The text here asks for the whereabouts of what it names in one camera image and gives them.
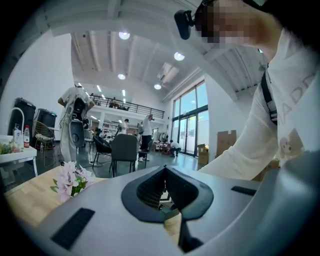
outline white wall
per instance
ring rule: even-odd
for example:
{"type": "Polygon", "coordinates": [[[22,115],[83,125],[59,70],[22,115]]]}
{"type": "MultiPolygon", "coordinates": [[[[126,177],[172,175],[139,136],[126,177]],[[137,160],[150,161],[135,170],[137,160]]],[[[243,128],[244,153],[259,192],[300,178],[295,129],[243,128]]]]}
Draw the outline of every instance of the white wall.
{"type": "MultiPolygon", "coordinates": [[[[25,51],[7,81],[0,102],[0,134],[7,134],[9,111],[20,97],[37,109],[55,112],[58,128],[63,107],[57,101],[72,86],[71,36],[53,37],[49,30],[25,51]]],[[[59,132],[55,137],[60,139],[59,132]]]]}
{"type": "Polygon", "coordinates": [[[209,110],[209,161],[217,152],[217,133],[236,130],[238,138],[249,117],[253,101],[252,93],[233,101],[217,82],[209,75],[204,76],[209,110]]]}
{"type": "Polygon", "coordinates": [[[164,111],[166,106],[161,102],[165,92],[163,89],[156,90],[151,85],[145,84],[136,79],[127,77],[125,80],[118,78],[118,73],[112,73],[108,70],[84,71],[80,73],[73,73],[74,81],[80,83],[88,83],[99,85],[100,87],[107,87],[116,90],[126,90],[126,93],[132,95],[132,102],[134,104],[146,106],[153,109],[164,111]]]}

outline white table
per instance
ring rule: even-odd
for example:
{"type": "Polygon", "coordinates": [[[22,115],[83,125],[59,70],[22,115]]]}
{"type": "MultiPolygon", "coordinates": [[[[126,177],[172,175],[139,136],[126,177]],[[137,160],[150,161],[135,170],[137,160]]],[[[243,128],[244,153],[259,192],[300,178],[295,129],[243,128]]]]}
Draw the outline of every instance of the white table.
{"type": "MultiPolygon", "coordinates": [[[[12,139],[9,135],[0,135],[0,138],[12,139]]],[[[24,148],[23,152],[11,153],[11,154],[0,154],[0,167],[20,164],[26,161],[33,160],[33,169],[35,176],[38,176],[37,165],[36,165],[37,150],[33,147],[24,148]]]]}

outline man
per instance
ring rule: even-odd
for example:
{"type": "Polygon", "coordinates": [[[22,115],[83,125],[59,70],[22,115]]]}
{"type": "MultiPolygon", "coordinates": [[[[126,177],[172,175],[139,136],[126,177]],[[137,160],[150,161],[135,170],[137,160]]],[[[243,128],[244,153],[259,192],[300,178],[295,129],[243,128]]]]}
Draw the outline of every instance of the man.
{"type": "Polygon", "coordinates": [[[76,161],[76,146],[70,138],[69,124],[72,120],[73,104],[75,100],[80,98],[87,104],[87,108],[83,111],[92,109],[95,103],[87,96],[85,90],[81,86],[71,87],[58,99],[58,103],[64,106],[60,117],[60,132],[61,132],[61,154],[63,155],[65,162],[76,161]]]}
{"type": "MultiPolygon", "coordinates": [[[[142,122],[142,127],[143,127],[143,133],[142,133],[142,144],[140,149],[143,150],[148,150],[148,144],[149,141],[151,140],[151,134],[152,134],[152,130],[151,130],[151,126],[150,126],[150,121],[153,119],[153,115],[149,114],[145,117],[145,119],[142,122]]],[[[143,158],[145,157],[146,154],[143,153],[139,153],[139,162],[143,162],[144,160],[149,161],[149,159],[147,158],[143,158]]]]}
{"type": "Polygon", "coordinates": [[[241,136],[200,172],[251,180],[278,150],[281,164],[304,151],[319,150],[320,140],[315,138],[319,137],[320,122],[315,122],[319,117],[314,113],[319,111],[320,96],[313,82],[319,56],[274,16],[241,0],[202,3],[194,16],[195,29],[209,43],[233,43],[263,51],[269,62],[265,76],[276,106],[277,124],[271,120],[259,85],[241,136]]]}
{"type": "Polygon", "coordinates": [[[174,142],[173,140],[170,140],[170,153],[171,157],[174,158],[175,156],[178,156],[178,153],[181,151],[181,146],[178,142],[174,142]]]}

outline desk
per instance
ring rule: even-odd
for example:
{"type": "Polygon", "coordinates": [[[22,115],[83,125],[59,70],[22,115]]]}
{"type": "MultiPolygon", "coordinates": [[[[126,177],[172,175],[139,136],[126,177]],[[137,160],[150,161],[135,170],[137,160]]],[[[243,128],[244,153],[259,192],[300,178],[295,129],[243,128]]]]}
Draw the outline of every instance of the desk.
{"type": "MultiPolygon", "coordinates": [[[[11,140],[12,136],[0,135],[0,138],[6,138],[11,140]]],[[[15,164],[33,160],[34,174],[35,176],[38,176],[36,156],[37,156],[37,150],[31,146],[29,148],[24,148],[23,152],[11,153],[11,154],[0,154],[0,167],[15,165],[15,164]]]]}
{"type": "MultiPolygon", "coordinates": [[[[53,178],[60,168],[61,166],[53,168],[4,194],[17,218],[36,228],[51,211],[62,204],[58,193],[50,189],[50,186],[54,186],[53,178]]],[[[95,178],[94,182],[103,180],[105,179],[95,178]]],[[[180,223],[180,214],[164,223],[164,228],[176,243],[179,239],[180,223]]]]}

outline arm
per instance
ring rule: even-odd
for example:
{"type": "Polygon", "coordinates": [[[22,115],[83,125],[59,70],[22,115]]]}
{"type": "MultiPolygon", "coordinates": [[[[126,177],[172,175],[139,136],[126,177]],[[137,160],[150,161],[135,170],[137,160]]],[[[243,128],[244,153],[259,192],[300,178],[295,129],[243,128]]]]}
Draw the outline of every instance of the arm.
{"type": "Polygon", "coordinates": [[[234,146],[199,172],[233,179],[252,180],[278,150],[277,126],[271,121],[261,86],[256,89],[249,118],[234,146]]]}

